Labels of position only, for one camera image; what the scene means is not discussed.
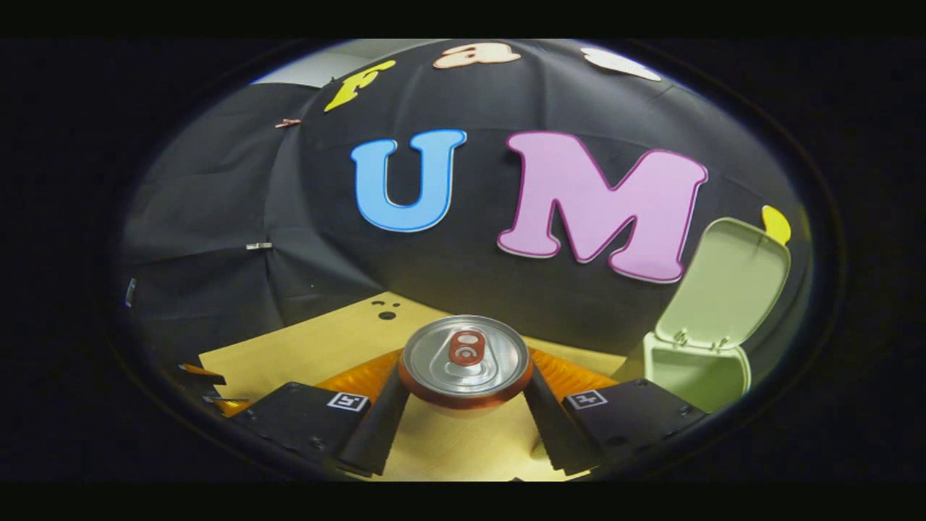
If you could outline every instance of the wooden board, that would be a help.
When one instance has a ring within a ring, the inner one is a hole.
[[[391,312],[391,320],[380,313]],[[225,376],[224,398],[259,400],[287,382],[315,385],[342,371],[401,349],[422,326],[450,313],[385,292],[262,337],[200,355],[203,367]],[[602,375],[624,357],[525,337],[529,346]],[[383,477],[395,481],[563,480],[545,457],[527,401],[519,395],[477,417],[442,414],[411,396]]]

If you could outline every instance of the pink letter m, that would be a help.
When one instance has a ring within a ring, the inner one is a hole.
[[[611,268],[656,283],[682,278],[685,237],[697,188],[707,180],[700,163],[665,150],[650,150],[613,188],[574,135],[524,132],[508,138],[523,161],[518,211],[498,246],[515,255],[553,257],[559,241],[550,233],[553,211],[566,224],[576,261],[598,256],[634,221],[627,245],[611,254]]]

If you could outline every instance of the light green trash bin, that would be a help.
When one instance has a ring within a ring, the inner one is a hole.
[[[641,345],[614,374],[644,377],[706,412],[749,389],[741,347],[782,293],[791,254],[764,231],[732,218],[701,236],[678,291]]]

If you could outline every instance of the blue letter u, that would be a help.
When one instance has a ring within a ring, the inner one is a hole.
[[[421,152],[421,194],[415,203],[399,206],[389,200],[386,176],[392,139],[370,141],[354,148],[357,164],[357,208],[374,226],[391,232],[420,232],[437,224],[450,209],[454,183],[454,148],[466,141],[461,130],[434,130],[411,138]]]

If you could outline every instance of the red pull tab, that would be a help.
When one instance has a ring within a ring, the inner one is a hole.
[[[456,365],[475,365],[482,362],[485,336],[479,331],[459,331],[450,338],[450,362]]]

